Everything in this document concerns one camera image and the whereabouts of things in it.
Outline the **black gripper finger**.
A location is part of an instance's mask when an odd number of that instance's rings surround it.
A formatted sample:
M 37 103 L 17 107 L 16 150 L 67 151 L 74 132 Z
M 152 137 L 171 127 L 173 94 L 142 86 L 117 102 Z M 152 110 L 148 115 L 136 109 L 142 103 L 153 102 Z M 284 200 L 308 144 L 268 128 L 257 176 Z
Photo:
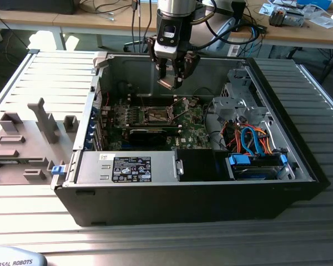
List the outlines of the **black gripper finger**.
M 158 70 L 158 79 L 162 79 L 167 73 L 167 46 L 164 37 L 148 37 L 147 38 L 148 53 L 150 60 L 155 63 Z
M 174 89 L 181 87 L 183 80 L 193 74 L 199 61 L 200 55 L 197 53 L 185 53 L 180 58 L 173 60 Z

